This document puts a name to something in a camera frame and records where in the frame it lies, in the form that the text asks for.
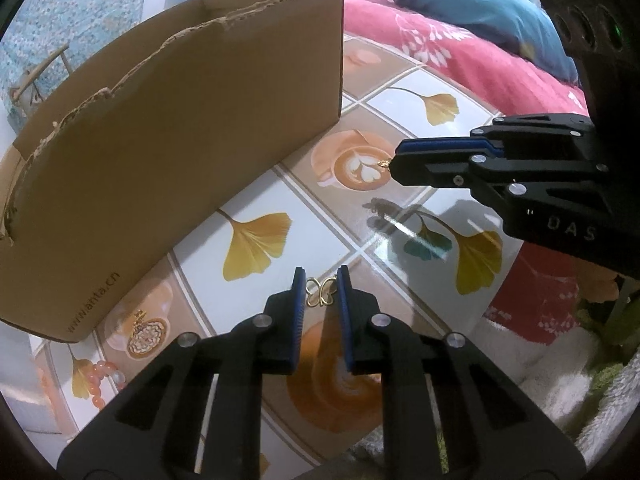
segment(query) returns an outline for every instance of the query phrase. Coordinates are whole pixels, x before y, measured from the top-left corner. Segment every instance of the coffee cup print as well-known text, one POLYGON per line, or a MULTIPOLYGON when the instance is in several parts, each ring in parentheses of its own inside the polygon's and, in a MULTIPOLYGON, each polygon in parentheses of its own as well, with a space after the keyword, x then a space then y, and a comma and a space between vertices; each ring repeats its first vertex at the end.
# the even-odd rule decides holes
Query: coffee cup print
POLYGON ((329 433, 369 433, 382 421, 380 377, 348 373, 337 313, 327 313, 302 336, 300 363, 287 376, 287 391, 298 413, 329 433))
POLYGON ((378 162, 394 152, 391 143, 377 134, 347 130, 323 137, 310 161, 320 187, 372 191, 391 180, 378 162))
POLYGON ((356 72, 359 68, 368 65, 377 65, 382 62, 378 54, 370 50, 360 48, 342 57, 342 74, 347 75, 356 72))

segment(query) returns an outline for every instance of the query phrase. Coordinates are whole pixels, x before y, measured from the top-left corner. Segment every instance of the gold butterfly earring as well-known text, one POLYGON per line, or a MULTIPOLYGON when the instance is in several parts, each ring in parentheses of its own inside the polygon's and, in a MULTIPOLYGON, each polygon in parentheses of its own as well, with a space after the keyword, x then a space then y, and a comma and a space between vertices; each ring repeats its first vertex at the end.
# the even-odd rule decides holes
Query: gold butterfly earring
POLYGON ((328 277, 322 283, 315 278, 308 278, 305 283, 306 306, 314 308, 334 304, 335 291, 335 276, 328 277))

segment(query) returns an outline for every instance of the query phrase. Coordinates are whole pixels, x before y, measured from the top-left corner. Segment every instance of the yellow ginkgo leaf print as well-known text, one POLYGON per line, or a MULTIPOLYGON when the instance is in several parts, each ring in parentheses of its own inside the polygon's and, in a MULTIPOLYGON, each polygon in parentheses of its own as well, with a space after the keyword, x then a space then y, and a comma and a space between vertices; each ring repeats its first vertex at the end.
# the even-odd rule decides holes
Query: yellow ginkgo leaf print
POLYGON ((495 231, 472 236, 454 233, 460 256, 456 288, 461 296, 491 286, 502 267, 502 239, 495 231))
POLYGON ((224 211, 218 212, 234 230, 222 268, 225 280, 231 282, 249 274, 261 274, 271 265, 271 258, 282 256, 291 226, 289 215, 272 213, 250 222, 238 222, 224 211))
POLYGON ((71 355, 73 360, 73 371, 71 373, 71 393, 79 399, 89 398, 89 381, 84 375, 85 370, 92 368, 94 364, 89 359, 76 359, 71 355))
POLYGON ((267 471, 270 465, 267 457, 260 453, 260 476, 264 475, 264 472, 267 471))
POLYGON ((407 88, 391 87, 394 90, 403 90, 422 99, 424 103, 424 111, 427 114, 427 120, 431 126, 440 126, 444 123, 450 123, 456 119, 456 115, 460 113, 458 108, 458 100, 451 94, 436 94, 432 96, 420 95, 413 90, 407 88))

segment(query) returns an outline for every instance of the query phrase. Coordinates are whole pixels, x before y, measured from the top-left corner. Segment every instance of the white floral pattern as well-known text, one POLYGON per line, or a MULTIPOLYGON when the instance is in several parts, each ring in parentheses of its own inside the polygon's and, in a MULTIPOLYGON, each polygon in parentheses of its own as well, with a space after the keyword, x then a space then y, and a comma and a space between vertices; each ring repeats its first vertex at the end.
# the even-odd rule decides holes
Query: white floral pattern
POLYGON ((437 25, 429 24, 430 33, 427 37, 401 14, 396 14, 396 25, 402 39, 402 51, 424 64, 432 64, 436 67, 447 66, 447 60, 451 59, 450 50, 439 45, 438 41, 445 38, 463 41, 475 37, 465 28, 440 22, 437 25))
POLYGON ((490 319, 491 321, 495 321, 495 322, 499 322, 500 321, 499 318, 502 318, 503 320, 506 320, 506 321, 510 321, 511 318, 513 317, 508 312, 503 312, 501 310, 498 310, 492 305, 490 305, 489 308, 486 310, 486 312, 484 313, 484 316, 490 319))
POLYGON ((567 314, 564 319, 556 319, 552 316, 542 315, 538 326, 545 332, 549 332, 558 337, 565 332, 569 332, 572 328, 580 326, 580 324, 570 314, 567 314))
POLYGON ((577 105, 578 108, 580 108, 580 110, 584 110, 584 106, 582 106, 582 103, 580 102, 580 100, 570 90, 569 90, 568 97, 569 97, 569 99, 571 99, 571 101, 573 101, 577 105))

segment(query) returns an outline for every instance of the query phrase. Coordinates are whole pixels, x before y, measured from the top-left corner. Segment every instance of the metal screw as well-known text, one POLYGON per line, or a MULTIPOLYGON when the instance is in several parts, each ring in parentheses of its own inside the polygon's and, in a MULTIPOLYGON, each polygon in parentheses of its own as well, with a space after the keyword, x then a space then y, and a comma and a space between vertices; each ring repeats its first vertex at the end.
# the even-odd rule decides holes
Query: metal screw
POLYGON ((269 314, 258 314, 254 317, 254 325, 258 328, 266 328, 273 323, 273 319, 269 314))
POLYGON ((511 192, 511 194, 517 196, 524 195, 527 192, 527 187, 524 184, 518 184, 517 182, 509 184, 509 187, 507 189, 511 192))
POLYGON ((371 316, 371 322, 375 326, 389 326, 391 324, 391 318, 387 314, 375 314, 371 316))
POLYGON ((445 341, 452 348, 462 348, 466 343, 466 338, 458 332, 452 332, 447 335, 445 341))
POLYGON ((189 348, 195 345, 198 342, 198 339, 200 339, 200 336, 196 333, 182 332, 178 336, 178 345, 180 345, 182 348, 189 348))

